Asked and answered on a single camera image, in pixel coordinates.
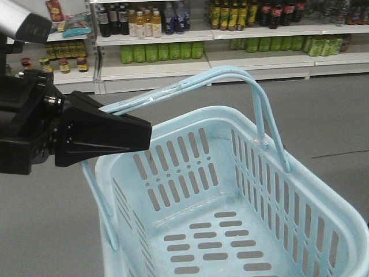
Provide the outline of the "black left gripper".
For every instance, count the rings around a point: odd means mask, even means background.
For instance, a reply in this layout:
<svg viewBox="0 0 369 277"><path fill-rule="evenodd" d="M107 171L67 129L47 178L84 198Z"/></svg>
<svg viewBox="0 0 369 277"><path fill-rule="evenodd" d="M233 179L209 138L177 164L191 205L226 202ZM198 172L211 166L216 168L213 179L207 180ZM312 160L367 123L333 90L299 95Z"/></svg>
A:
<svg viewBox="0 0 369 277"><path fill-rule="evenodd" d="M79 91L63 100L53 73L25 70L21 77L1 76L1 172L28 175L32 165L48 159L60 112L54 146L58 167L149 148L150 122L112 115L102 106Z"/></svg>

